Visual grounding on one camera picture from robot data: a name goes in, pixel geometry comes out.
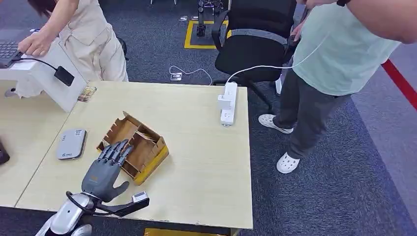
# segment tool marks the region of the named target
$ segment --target power strip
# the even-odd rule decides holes
[[[238,85],[236,83],[226,83],[224,94],[217,98],[218,107],[221,109],[220,122],[225,127],[232,125],[235,119],[237,93]]]

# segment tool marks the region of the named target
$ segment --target hair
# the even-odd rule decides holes
[[[28,2],[40,16],[46,17],[51,16],[51,12],[54,11],[57,4],[55,0],[28,0]]]

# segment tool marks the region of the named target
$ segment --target black charger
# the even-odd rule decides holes
[[[46,63],[42,60],[36,59],[36,58],[20,58],[20,59],[14,59],[12,61],[20,61],[20,60],[35,60],[38,61],[40,63],[43,63],[47,66],[49,66],[50,68],[55,70],[55,74],[54,76],[59,79],[61,82],[63,82],[66,86],[70,87],[72,82],[74,81],[74,76],[71,75],[71,73],[69,73],[64,67],[62,66],[58,66],[58,68],[55,68],[53,66],[51,66],[49,63]]]
[[[54,76],[63,82],[66,86],[71,86],[74,81],[74,76],[71,75],[64,67],[58,66],[58,69],[55,71]]]

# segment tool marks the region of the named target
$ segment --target wooden table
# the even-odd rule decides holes
[[[110,204],[125,204],[146,191],[149,207],[126,218],[252,229],[252,193],[246,88],[239,88],[235,124],[223,127],[217,96],[223,87],[95,82],[97,92],[79,102],[62,131],[88,132],[83,156],[59,161],[58,140],[33,176],[17,207],[53,210],[65,192],[81,191],[81,181],[98,156],[96,146],[116,118],[128,112],[164,137],[170,155],[141,186],[121,172],[115,184],[128,190]]]
[[[5,98],[0,81],[0,141],[10,160],[0,165],[0,206],[14,207],[68,117],[48,95]]]

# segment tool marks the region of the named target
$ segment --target woman's arm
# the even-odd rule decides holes
[[[347,6],[373,34],[417,42],[417,0],[351,0]]]
[[[42,29],[19,43],[19,51],[35,57],[44,56],[49,51],[52,41],[71,20],[78,3],[79,0],[59,0]]]

